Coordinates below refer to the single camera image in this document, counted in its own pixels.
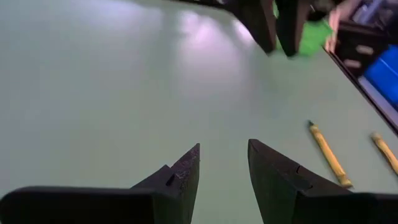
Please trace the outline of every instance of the yellow pencil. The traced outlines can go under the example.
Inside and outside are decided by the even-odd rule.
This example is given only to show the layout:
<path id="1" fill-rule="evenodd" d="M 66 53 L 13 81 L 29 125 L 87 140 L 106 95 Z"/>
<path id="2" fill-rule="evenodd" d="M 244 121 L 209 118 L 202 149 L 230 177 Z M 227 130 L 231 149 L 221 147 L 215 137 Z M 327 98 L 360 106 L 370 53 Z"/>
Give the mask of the yellow pencil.
<path id="1" fill-rule="evenodd" d="M 378 133 L 372 133 L 371 138 L 380 149 L 380 151 L 387 157 L 387 160 L 389 161 L 393 170 L 396 172 L 396 174 L 398 174 L 398 160 L 394 156 L 388 145 L 384 142 L 381 135 Z"/>
<path id="2" fill-rule="evenodd" d="M 349 178 L 347 178 L 346 172 L 344 172 L 342 166 L 337 161 L 336 156 L 331 151 L 328 143 L 326 142 L 322 133 L 318 129 L 318 126 L 313 124 L 311 121 L 308 122 L 308 126 L 310 128 L 311 133 L 313 134 L 313 137 L 315 138 L 319 147 L 321 148 L 323 155 L 326 157 L 326 160 L 329 162 L 329 165 L 333 170 L 333 172 L 335 173 L 340 184 L 346 188 L 352 187 L 353 185 L 349 180 Z"/>

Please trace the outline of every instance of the table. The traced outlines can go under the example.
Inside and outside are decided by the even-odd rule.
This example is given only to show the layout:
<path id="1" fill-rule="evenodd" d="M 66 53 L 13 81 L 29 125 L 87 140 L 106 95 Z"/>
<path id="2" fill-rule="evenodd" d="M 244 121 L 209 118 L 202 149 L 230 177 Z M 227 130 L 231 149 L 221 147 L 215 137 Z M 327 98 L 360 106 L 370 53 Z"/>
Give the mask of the table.
<path id="1" fill-rule="evenodd" d="M 0 2 L 0 195 L 128 188 L 201 143 L 192 223 L 261 223 L 249 138 L 355 192 L 397 193 L 369 133 L 398 139 L 324 52 L 268 57 L 227 12 L 156 0 Z"/>

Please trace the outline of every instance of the light green table surface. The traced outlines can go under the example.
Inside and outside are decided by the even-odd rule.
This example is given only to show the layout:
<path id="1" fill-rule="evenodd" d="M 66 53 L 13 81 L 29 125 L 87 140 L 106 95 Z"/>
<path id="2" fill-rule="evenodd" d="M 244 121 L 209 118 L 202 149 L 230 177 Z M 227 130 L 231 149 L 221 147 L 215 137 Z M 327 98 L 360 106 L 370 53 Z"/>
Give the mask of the light green table surface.
<path id="1" fill-rule="evenodd" d="M 258 138 L 356 192 L 398 193 L 371 144 L 398 139 L 324 52 L 268 57 L 226 12 L 168 1 L 0 2 L 0 196 L 27 185 L 128 188 L 201 143 L 193 223 L 261 223 Z"/>

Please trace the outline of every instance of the tabletop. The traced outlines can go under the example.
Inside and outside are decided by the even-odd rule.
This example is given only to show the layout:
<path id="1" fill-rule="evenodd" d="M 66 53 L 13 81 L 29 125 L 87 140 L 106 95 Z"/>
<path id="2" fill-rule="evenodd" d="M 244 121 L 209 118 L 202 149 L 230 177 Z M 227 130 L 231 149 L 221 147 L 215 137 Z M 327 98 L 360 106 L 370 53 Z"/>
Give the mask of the tabletop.
<path id="1" fill-rule="evenodd" d="M 355 192 L 398 192 L 369 134 L 398 139 L 329 56 L 267 56 L 227 12 L 160 0 L 0 2 L 0 196 L 28 185 L 128 188 L 201 143 L 192 223 L 261 223 L 257 138 Z"/>

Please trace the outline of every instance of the blue container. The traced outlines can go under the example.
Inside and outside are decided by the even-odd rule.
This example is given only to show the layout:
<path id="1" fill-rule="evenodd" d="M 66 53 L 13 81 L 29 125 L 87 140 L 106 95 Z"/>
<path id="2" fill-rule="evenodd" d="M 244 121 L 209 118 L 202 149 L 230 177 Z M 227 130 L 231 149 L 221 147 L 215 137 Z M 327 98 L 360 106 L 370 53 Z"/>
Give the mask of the blue container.
<path id="1" fill-rule="evenodd" d="M 364 74 L 394 107 L 398 106 L 398 47 L 390 46 Z"/>

